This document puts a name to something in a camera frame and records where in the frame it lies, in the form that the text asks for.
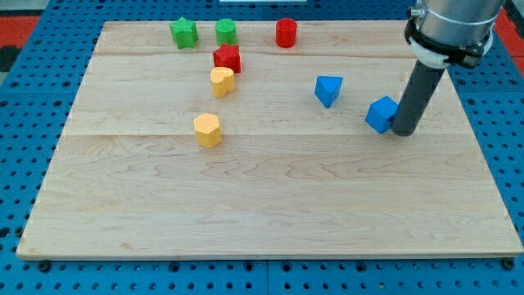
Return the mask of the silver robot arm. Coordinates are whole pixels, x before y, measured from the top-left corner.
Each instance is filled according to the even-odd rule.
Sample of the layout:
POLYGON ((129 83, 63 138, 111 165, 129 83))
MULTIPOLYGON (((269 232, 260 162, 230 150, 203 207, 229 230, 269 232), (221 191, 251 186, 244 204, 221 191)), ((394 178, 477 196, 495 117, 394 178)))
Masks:
POLYGON ((504 0, 417 0, 407 11, 404 37, 433 69, 476 67, 490 50, 504 0))

